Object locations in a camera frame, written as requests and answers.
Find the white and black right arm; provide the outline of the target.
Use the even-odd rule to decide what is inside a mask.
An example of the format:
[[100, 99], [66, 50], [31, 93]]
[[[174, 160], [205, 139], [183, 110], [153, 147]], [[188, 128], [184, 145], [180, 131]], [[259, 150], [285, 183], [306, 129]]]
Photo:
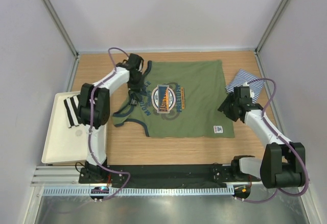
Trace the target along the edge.
[[245, 156], [230, 168], [230, 175], [234, 180], [242, 181], [250, 174], [259, 178], [268, 189], [308, 187], [304, 145], [291, 142], [276, 128], [264, 108], [252, 101], [250, 87], [234, 87], [218, 111], [232, 121], [240, 120], [247, 125], [265, 146], [261, 160]]

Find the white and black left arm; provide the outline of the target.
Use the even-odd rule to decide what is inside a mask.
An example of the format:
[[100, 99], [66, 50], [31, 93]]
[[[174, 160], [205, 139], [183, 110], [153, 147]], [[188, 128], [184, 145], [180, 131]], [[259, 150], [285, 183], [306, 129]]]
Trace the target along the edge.
[[110, 172], [107, 168], [105, 125], [110, 117], [110, 97], [122, 85], [139, 93], [144, 84], [144, 60], [137, 54], [128, 54], [101, 80], [82, 85], [77, 115], [87, 129], [88, 154], [85, 171], [97, 183], [103, 183]]

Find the olive green tank top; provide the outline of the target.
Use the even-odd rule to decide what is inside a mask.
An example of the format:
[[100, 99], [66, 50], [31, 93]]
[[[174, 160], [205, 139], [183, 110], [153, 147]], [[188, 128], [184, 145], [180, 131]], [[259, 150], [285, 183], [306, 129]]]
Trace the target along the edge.
[[148, 61], [141, 92], [129, 91], [112, 122], [137, 123], [151, 138], [234, 138], [232, 120], [218, 111], [225, 86], [221, 60]]

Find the blue white striped tank top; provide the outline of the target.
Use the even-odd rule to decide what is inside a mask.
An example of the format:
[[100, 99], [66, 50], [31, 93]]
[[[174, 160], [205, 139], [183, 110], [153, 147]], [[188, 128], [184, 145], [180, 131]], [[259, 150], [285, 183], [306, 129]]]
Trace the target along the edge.
[[259, 77], [243, 69], [239, 69], [234, 79], [225, 87], [225, 90], [230, 93], [233, 92], [234, 88], [238, 86], [250, 87], [252, 102], [256, 103], [264, 87], [264, 80], [260, 80]]

